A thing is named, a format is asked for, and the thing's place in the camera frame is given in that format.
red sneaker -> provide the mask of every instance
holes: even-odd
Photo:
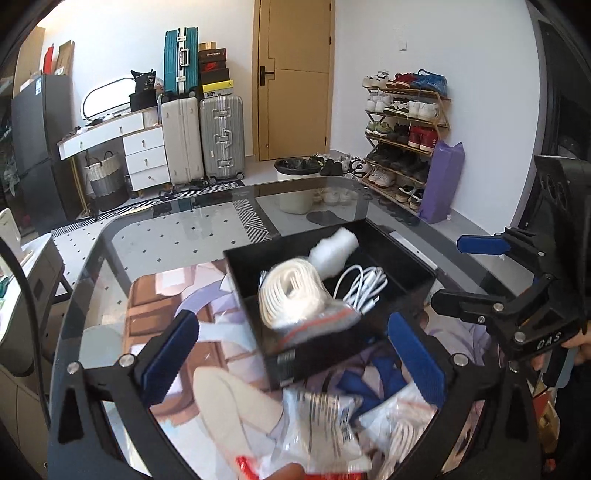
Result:
[[[437,132],[432,128],[423,128],[421,133],[421,146],[419,149],[424,152],[433,153],[437,140],[439,140]]]
[[[423,128],[413,125],[408,133],[408,146],[420,148],[423,138]]]
[[[414,73],[397,73],[394,80],[388,82],[389,88],[410,88],[411,82],[417,80],[417,75]]]

white desk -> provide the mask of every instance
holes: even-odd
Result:
[[[101,145],[115,138],[123,138],[125,162],[134,190],[142,190],[170,181],[162,126],[156,107],[128,113],[90,127],[57,144],[62,160]]]

white suitcase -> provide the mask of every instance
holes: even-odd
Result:
[[[185,98],[163,103],[162,133],[172,184],[201,180],[204,169],[197,99]]]

black trash bag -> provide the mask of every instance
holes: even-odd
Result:
[[[319,173],[322,164],[318,162],[318,158],[282,158],[275,162],[275,169],[283,175],[313,175]]]

wooden door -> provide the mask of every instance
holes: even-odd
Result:
[[[260,160],[326,150],[332,89],[331,1],[261,0]]]

